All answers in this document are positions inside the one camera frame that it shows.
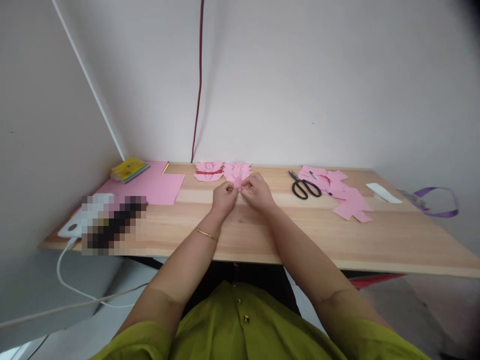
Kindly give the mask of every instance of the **hand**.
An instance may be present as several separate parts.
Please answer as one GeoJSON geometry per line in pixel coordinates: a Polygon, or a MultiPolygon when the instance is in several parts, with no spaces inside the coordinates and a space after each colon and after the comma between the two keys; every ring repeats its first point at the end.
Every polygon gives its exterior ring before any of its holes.
{"type": "Polygon", "coordinates": [[[239,190],[234,188],[234,184],[232,182],[225,181],[223,184],[213,190],[211,211],[226,217],[234,208],[238,194],[239,190]]]}
{"type": "Polygon", "coordinates": [[[258,172],[243,180],[241,186],[243,187],[242,196],[254,209],[263,212],[277,206],[268,184],[258,172]]]}

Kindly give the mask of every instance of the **scissor blade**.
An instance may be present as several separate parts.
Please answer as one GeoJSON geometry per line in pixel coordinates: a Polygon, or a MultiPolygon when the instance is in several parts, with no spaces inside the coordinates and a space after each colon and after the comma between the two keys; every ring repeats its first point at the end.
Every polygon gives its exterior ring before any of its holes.
{"type": "Polygon", "coordinates": [[[300,180],[299,177],[297,176],[297,174],[296,174],[295,172],[289,171],[288,173],[289,173],[290,176],[291,176],[292,178],[294,178],[295,180],[300,180]]]}

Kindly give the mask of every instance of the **wrist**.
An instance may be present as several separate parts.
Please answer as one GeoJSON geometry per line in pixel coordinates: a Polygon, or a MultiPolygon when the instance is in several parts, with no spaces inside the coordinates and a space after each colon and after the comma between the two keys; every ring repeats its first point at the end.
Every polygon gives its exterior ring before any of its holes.
{"type": "Polygon", "coordinates": [[[228,212],[212,207],[208,216],[223,223],[228,214],[228,212]]]}
{"type": "Polygon", "coordinates": [[[263,208],[261,210],[261,212],[266,217],[270,217],[270,216],[276,216],[278,213],[281,213],[282,209],[276,203],[273,203],[273,204],[263,208]]]}

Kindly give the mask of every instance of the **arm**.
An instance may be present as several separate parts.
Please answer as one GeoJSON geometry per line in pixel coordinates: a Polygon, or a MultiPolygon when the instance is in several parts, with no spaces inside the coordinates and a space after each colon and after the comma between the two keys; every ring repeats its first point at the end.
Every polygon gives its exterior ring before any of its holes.
{"type": "Polygon", "coordinates": [[[338,312],[390,326],[353,287],[327,255],[280,209],[259,173],[242,183],[241,194],[264,215],[280,258],[311,301],[323,327],[335,342],[338,312]]]}
{"type": "Polygon", "coordinates": [[[213,191],[211,210],[197,227],[215,240],[194,229],[147,285],[115,336],[134,324],[153,321],[175,337],[185,305],[212,261],[220,228],[238,193],[227,181],[213,191]]]}

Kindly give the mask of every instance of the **green shirt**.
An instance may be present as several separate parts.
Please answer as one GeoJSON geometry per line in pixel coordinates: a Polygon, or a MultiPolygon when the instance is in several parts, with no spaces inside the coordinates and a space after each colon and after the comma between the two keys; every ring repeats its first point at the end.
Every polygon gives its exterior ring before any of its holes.
{"type": "Polygon", "coordinates": [[[267,292],[224,281],[180,322],[173,343],[156,322],[135,324],[92,359],[428,359],[393,331],[338,318],[340,349],[267,292]]]}

